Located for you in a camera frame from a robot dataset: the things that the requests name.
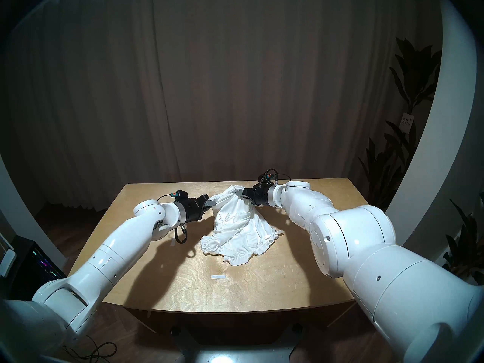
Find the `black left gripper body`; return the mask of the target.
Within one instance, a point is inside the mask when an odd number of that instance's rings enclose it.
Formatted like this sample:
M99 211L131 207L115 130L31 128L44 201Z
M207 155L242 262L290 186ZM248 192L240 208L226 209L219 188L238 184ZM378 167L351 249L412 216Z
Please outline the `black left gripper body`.
M202 211L204 203L197 203L197 198L178 196L180 210L180 223L195 222L202 219L205 212Z

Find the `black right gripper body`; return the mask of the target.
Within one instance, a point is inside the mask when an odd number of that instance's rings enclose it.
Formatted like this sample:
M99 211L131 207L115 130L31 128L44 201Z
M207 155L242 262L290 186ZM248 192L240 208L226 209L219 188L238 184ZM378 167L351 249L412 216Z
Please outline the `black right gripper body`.
M256 184L251 189L251 204L255 206L269 206L269 193L273 184Z

